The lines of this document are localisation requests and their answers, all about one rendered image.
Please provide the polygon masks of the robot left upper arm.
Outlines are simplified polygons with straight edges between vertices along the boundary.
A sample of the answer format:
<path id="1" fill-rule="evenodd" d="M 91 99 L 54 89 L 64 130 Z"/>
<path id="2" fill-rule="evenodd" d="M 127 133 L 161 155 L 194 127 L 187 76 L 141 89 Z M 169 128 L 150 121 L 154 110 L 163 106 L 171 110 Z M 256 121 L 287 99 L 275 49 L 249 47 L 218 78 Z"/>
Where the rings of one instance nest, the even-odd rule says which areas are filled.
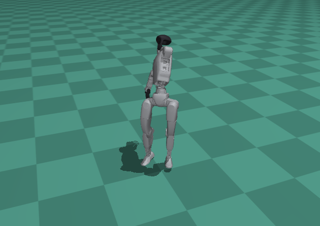
<path id="1" fill-rule="evenodd" d="M 173 53 L 173 48 L 172 47 L 167 47 L 167 46 L 161 47 L 160 50 L 157 49 L 157 54 L 160 51 L 162 51 L 164 58 L 170 58 L 172 53 Z"/>

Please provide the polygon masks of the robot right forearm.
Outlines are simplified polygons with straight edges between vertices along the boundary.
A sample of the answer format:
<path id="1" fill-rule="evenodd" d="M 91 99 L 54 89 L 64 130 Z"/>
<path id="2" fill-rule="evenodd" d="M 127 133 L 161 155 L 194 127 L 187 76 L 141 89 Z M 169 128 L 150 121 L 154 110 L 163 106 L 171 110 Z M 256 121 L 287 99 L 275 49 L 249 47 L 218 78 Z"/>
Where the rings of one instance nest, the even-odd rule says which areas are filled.
<path id="1" fill-rule="evenodd" d="M 153 76 L 151 76 L 152 74 L 152 70 L 149 74 L 149 77 L 148 77 L 148 81 L 147 81 L 147 84 L 146 84 L 146 87 L 145 87 L 145 91 L 147 92 L 147 89 L 150 89 L 151 91 L 151 88 L 152 88 L 152 85 L 153 85 Z"/>

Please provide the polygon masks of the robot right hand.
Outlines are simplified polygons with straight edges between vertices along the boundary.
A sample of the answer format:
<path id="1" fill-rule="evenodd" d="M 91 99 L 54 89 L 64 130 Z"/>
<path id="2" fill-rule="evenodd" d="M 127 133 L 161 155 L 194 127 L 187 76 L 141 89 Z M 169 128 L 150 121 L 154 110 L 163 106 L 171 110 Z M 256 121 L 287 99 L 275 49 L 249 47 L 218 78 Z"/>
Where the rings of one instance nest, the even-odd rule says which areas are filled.
<path id="1" fill-rule="evenodd" d="M 147 92 L 145 91 L 145 96 L 146 96 L 146 98 L 149 98 L 150 97 L 150 89 L 147 89 Z"/>

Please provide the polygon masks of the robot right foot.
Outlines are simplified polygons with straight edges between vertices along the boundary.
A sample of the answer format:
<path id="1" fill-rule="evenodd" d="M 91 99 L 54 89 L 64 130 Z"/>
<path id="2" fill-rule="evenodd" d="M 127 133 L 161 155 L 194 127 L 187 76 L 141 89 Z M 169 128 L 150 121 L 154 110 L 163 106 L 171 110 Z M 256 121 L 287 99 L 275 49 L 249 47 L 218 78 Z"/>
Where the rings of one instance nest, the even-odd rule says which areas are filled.
<path id="1" fill-rule="evenodd" d="M 142 166 L 145 166 L 145 165 L 149 164 L 150 161 L 151 161 L 151 159 L 152 159 L 154 156 L 155 156 L 154 153 L 151 151 L 151 155 L 150 155 L 149 157 L 148 157 L 148 155 L 145 156 L 144 159 L 143 159 L 143 161 L 141 162 L 141 165 L 142 165 Z"/>

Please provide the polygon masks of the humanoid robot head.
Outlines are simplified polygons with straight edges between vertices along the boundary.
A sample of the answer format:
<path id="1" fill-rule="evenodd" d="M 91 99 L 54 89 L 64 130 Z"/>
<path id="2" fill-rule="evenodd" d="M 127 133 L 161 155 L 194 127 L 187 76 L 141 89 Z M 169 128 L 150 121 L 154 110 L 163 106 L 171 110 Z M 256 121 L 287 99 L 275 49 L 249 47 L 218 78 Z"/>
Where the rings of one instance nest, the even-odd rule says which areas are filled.
<path id="1" fill-rule="evenodd" d="M 167 35 L 159 35 L 156 38 L 156 42 L 157 42 L 157 49 L 160 50 L 162 45 L 169 45 L 172 41 L 171 38 Z"/>

